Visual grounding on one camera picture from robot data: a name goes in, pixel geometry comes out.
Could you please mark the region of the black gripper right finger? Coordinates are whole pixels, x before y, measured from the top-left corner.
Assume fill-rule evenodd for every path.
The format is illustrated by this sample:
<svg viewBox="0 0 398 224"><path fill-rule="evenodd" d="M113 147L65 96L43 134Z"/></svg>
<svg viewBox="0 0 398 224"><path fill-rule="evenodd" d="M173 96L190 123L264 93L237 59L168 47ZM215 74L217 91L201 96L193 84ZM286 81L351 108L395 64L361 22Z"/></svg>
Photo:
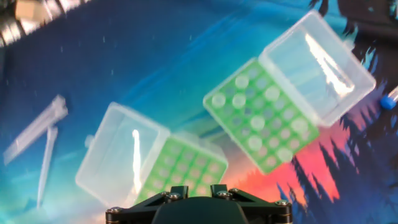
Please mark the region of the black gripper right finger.
<svg viewBox="0 0 398 224"><path fill-rule="evenodd" d="M211 197L223 203L216 208L232 218L232 223L292 223L292 205L286 200L267 202L243 190L228 189L225 184L211 185L210 190Z"/></svg>

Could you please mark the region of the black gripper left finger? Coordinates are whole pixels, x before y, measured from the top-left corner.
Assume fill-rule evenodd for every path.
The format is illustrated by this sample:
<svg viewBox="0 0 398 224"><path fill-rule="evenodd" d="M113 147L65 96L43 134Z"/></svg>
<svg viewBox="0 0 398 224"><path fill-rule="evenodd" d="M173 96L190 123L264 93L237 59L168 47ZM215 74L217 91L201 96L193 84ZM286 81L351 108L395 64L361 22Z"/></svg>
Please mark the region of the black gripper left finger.
<svg viewBox="0 0 398 224"><path fill-rule="evenodd" d="M130 208L112 207L105 213L106 223L126 223L153 218L158 209L166 203L188 198L188 186L173 186Z"/></svg>

